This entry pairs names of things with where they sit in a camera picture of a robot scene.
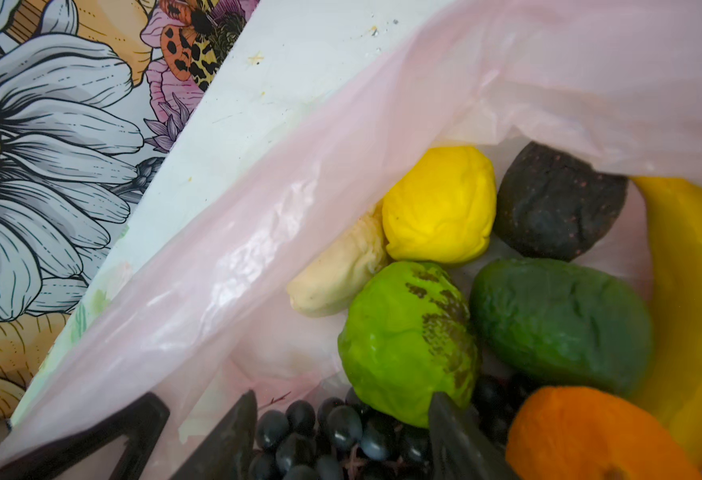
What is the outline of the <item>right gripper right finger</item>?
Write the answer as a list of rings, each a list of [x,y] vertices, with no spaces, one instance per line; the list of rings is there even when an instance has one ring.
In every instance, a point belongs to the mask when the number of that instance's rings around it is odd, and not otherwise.
[[[433,478],[439,480],[520,480],[469,413],[444,392],[429,406]]]

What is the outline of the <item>pink plastic bag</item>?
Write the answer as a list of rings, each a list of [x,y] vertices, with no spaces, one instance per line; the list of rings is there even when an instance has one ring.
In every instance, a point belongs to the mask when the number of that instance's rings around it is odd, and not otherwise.
[[[341,319],[295,313],[288,279],[428,147],[508,153],[522,137],[702,187],[702,1],[446,7],[125,281],[0,445],[0,467],[151,392],[170,418],[138,479],[171,479],[245,393],[259,414],[339,388]],[[599,261],[654,282],[645,202],[625,216]]]

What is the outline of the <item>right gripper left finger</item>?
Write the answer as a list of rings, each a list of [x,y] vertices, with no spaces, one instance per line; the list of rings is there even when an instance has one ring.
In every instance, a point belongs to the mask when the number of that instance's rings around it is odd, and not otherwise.
[[[147,393],[98,424],[40,446],[0,467],[0,479],[60,479],[89,464],[100,479],[138,479],[170,418],[170,409]],[[246,479],[253,457],[258,404],[242,395],[173,479]]]

